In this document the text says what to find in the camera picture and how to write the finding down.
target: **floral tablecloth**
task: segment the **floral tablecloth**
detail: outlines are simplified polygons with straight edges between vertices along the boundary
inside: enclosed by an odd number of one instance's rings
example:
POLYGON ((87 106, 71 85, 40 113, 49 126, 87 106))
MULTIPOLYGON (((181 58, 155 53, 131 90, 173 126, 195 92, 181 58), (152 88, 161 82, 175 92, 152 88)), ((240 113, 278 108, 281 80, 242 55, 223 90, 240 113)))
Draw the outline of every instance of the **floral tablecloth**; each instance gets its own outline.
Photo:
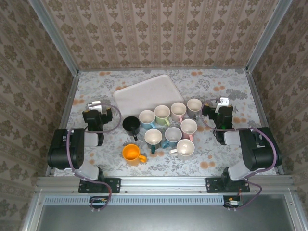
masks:
MULTIPOLYGON (((210 98, 227 96, 234 107, 233 127, 259 127, 260 121, 251 95, 246 74, 243 69, 207 69, 207 70, 153 70, 153 71, 111 71, 80 72, 78 89, 70 113, 67 128, 85 128, 82 111, 89 102, 102 100, 115 105, 113 93, 116 90, 139 83, 161 74, 170 76, 185 102, 191 98, 205 101, 210 98)), ((104 125, 104 130, 114 127, 118 121, 115 111, 112 122, 104 125)), ((194 138, 194 156, 185 162, 169 154, 170 148, 158 149, 151 154, 145 141, 145 130, 134 141, 123 130, 122 125, 111 133, 105 134, 101 147, 85 148, 85 161, 99 166, 106 176, 209 176, 220 175, 225 167, 237 163, 241 158, 241 148, 222 146, 217 143, 213 132, 205 128, 199 120, 198 131, 194 138), (141 153, 148 157, 146 163, 130 166, 122 156, 124 146, 134 143, 141 153)), ((266 175, 275 175, 275 170, 266 175)), ((56 169, 55 176, 69 176, 56 169)))

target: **green mug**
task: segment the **green mug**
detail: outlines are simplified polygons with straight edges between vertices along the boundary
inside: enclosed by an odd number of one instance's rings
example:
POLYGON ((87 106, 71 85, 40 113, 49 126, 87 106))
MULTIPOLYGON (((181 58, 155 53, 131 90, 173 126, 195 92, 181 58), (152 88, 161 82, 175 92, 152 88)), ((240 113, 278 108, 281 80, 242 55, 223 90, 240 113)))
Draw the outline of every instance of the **green mug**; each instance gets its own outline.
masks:
POLYGON ((170 126, 170 109, 165 105, 157 106, 154 110, 156 123, 159 125, 170 126))

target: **wall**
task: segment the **wall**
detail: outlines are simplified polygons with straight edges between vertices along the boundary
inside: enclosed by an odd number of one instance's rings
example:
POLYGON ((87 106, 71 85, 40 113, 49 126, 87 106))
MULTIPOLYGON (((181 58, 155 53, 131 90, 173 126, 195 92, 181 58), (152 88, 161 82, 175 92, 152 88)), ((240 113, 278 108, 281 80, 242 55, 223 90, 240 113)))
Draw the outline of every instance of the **wall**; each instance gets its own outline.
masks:
POLYGON ((294 0, 253 70, 269 126, 308 211, 308 1, 294 0))
POLYGON ((79 69, 244 67, 277 0, 42 0, 79 69))
POLYGON ((0 230, 18 230, 44 175, 72 76, 29 3, 0 1, 0 230))

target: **light blue mug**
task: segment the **light blue mug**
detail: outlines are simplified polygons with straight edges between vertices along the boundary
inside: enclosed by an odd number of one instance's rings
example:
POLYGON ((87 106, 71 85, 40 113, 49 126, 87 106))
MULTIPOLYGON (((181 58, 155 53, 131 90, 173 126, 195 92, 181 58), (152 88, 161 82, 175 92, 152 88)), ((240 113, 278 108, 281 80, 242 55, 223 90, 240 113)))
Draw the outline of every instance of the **light blue mug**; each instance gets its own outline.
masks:
POLYGON ((155 114, 150 110, 144 110, 139 114, 139 120, 145 130, 156 128, 154 125, 155 114))
POLYGON ((178 142, 182 139, 182 132, 176 127, 168 128, 165 131, 165 142, 162 144, 162 148, 171 147, 174 148, 177 146, 178 142))

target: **ceramic mug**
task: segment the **ceramic mug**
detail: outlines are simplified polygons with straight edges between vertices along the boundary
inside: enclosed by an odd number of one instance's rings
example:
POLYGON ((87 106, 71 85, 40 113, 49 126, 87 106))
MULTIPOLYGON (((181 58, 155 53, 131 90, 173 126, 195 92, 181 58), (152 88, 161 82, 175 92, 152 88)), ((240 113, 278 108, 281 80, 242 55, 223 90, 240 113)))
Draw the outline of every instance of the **ceramic mug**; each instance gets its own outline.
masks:
POLYGON ((141 126, 146 129, 156 128, 154 125, 155 114, 150 110, 144 110, 139 114, 139 120, 141 122, 141 126))
POLYGON ((128 135, 133 136, 134 140, 138 140, 137 134, 140 131, 140 122, 137 117, 129 116, 125 118, 122 125, 128 135))
POLYGON ((159 149, 162 137, 162 133, 157 129, 151 129, 145 133, 144 139, 152 154, 155 153, 155 150, 159 149))
POLYGON ((180 160, 185 161, 193 156, 194 144, 190 140, 181 140, 177 148, 170 151, 170 154, 177 156, 180 160))
POLYGON ((175 148, 178 142, 182 139, 182 132, 176 127, 168 128, 165 131, 165 142, 162 144, 162 148, 175 148))
POLYGON ((126 145, 123 149, 123 157, 129 165, 138 165, 139 162, 147 162, 147 157, 140 154, 140 149, 135 144, 126 145))
POLYGON ((174 103, 171 106, 171 118, 173 121, 182 123, 186 113, 186 106, 183 103, 174 103))
POLYGON ((200 110, 202 102, 198 99, 190 99, 187 102, 187 115, 191 119, 198 120, 200 118, 200 110))
POLYGON ((183 132, 183 139, 190 139, 193 142, 193 136, 197 131, 198 126, 196 121, 192 119, 185 119, 181 123, 181 130, 183 132))
POLYGON ((156 123, 159 125, 170 126, 169 117, 170 109, 165 105, 157 106, 154 110, 156 116, 156 123))

